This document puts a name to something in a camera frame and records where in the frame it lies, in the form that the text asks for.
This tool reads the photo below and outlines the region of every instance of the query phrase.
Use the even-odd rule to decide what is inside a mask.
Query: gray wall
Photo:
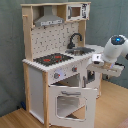
[[[14,111],[20,101],[25,101],[22,66],[25,55],[20,4],[54,1],[0,0],[0,116]],[[90,1],[92,4],[90,20],[87,21],[86,43],[105,46],[114,34],[128,37],[127,0]],[[120,57],[118,61],[125,66],[128,65],[124,58]],[[126,67],[122,75],[118,78],[113,77],[111,82],[128,88],[127,71]]]

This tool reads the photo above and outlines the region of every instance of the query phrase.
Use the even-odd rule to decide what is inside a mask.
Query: oven door
[[[94,128],[96,94],[96,90],[89,88],[50,86],[49,123],[72,128]],[[83,111],[79,114],[83,116],[77,118],[73,112],[79,109],[81,100]]]

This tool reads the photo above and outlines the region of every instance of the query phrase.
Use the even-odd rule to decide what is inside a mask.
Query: wooden floor
[[[82,117],[83,108],[73,114]],[[102,96],[97,99],[95,128],[116,128],[128,118],[128,89],[102,81]],[[44,128],[23,109],[0,118],[0,128]]]

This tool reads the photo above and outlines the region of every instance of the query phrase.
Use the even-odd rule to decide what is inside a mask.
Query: knob
[[[73,68],[72,68],[72,71],[73,71],[73,72],[77,72],[77,67],[73,67]]]
[[[58,79],[59,77],[60,77],[60,74],[58,74],[58,73],[55,73],[55,74],[54,74],[54,78],[55,78],[55,79]]]

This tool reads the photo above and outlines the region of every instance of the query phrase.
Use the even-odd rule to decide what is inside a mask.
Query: wooden play kitchen
[[[22,4],[26,108],[49,126],[94,128],[101,74],[86,69],[103,48],[85,45],[90,2]],[[84,107],[85,116],[72,115]]]

